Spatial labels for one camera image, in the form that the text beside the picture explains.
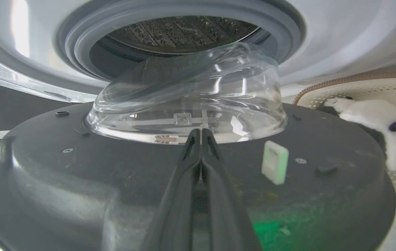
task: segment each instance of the washing machine drum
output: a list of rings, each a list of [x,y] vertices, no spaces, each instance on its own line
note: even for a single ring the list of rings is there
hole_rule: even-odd
[[[166,0],[156,12],[149,6],[122,1],[98,11],[90,3],[73,12],[59,33],[69,63],[112,81],[151,56],[174,57],[236,41],[261,45],[281,63],[297,50],[303,33],[297,11],[279,3]]]

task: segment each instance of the black screw hole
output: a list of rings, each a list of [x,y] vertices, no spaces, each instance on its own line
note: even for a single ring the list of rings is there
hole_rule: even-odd
[[[56,117],[63,117],[68,115],[69,115],[68,111],[56,112]]]
[[[297,120],[297,121],[300,121],[300,120],[302,120],[302,118],[301,118],[301,117],[295,116],[294,114],[292,115],[292,117],[293,117],[295,120]]]

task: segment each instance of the black and white plush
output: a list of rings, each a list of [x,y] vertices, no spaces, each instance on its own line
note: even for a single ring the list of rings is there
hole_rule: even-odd
[[[325,101],[323,105],[321,105],[318,110],[330,113],[331,115],[339,116],[346,107],[355,103],[351,97],[345,98],[330,98]]]
[[[386,154],[389,170],[396,170],[396,107],[385,100],[354,101],[351,98],[327,100],[322,111],[335,113],[369,133]]]

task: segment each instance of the screw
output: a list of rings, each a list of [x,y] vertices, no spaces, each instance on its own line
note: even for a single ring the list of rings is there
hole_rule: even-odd
[[[299,163],[299,164],[306,164],[306,160],[301,159],[301,158],[297,158],[296,162]]]
[[[332,174],[337,171],[337,167],[335,166],[330,166],[330,165],[324,165],[324,166],[319,166],[316,168],[316,171],[320,174]]]
[[[72,152],[74,149],[72,149],[72,148],[66,148],[66,149],[63,149],[61,152],[62,153],[69,153],[69,152]]]

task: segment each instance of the washing machine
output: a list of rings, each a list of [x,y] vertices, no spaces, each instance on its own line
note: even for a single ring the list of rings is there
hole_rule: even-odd
[[[396,70],[396,0],[0,0],[0,85],[88,102],[147,57],[234,41],[274,55],[283,96]]]

